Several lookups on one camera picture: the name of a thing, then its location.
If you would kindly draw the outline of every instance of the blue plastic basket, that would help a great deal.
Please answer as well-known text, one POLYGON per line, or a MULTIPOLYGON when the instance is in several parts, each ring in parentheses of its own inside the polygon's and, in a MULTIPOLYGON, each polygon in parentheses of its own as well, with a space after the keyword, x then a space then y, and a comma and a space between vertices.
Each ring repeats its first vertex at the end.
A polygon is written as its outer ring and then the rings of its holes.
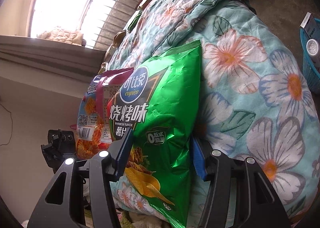
POLYGON ((308 36, 302 28, 300 28, 300 40, 303 48, 303 76, 307 81, 310 91, 320 94, 320 73, 316 70, 310 56, 308 55, 306 48, 308 36))

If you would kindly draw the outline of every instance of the qr code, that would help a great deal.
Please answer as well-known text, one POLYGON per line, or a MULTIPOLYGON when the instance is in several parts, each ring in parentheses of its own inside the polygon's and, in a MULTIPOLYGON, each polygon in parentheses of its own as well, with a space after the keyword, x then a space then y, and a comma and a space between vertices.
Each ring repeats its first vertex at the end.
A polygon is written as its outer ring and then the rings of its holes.
POLYGON ((88 124, 88 115, 80 115, 78 118, 78 125, 86 126, 88 124))

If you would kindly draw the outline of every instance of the floral bedding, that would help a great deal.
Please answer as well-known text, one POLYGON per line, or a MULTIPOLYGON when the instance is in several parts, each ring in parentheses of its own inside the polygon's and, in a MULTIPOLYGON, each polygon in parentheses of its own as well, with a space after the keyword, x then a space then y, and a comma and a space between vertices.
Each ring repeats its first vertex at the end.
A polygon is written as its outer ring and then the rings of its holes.
MULTIPOLYGON (((248 0, 153 0, 108 68, 136 67, 196 39, 202 80, 195 134, 229 157, 254 157, 294 223, 317 193, 319 120, 292 53, 248 0)), ((111 187, 121 208, 164 219, 125 176, 111 187)), ((193 171, 187 226, 198 225, 208 188, 193 171)))

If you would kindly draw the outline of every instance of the green package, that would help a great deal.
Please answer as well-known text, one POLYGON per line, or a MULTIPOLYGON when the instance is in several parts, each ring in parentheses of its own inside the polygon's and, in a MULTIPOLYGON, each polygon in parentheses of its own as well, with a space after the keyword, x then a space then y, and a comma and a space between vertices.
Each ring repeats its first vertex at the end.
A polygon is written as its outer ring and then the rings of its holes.
POLYGON ((127 127, 134 143, 125 175, 173 227, 186 227, 189 136, 198 112, 201 43, 154 56, 135 69, 108 104, 113 140, 127 127))

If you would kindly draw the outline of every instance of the wire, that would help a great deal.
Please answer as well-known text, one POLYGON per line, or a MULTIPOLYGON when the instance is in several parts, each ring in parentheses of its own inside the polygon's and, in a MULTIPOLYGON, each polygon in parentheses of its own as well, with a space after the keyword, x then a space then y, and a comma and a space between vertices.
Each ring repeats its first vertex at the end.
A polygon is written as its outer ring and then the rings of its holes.
POLYGON ((9 141, 7 144, 0 144, 0 146, 6 146, 6 145, 9 145, 10 141, 11 141, 11 138, 12 138, 12 128, 13 128, 13 120, 12 120, 12 114, 11 114, 11 111, 7 110, 1 103, 0 103, 0 106, 3 107, 7 112, 10 113, 10 118, 11 118, 11 135, 10 135, 10 138, 9 138, 9 141))

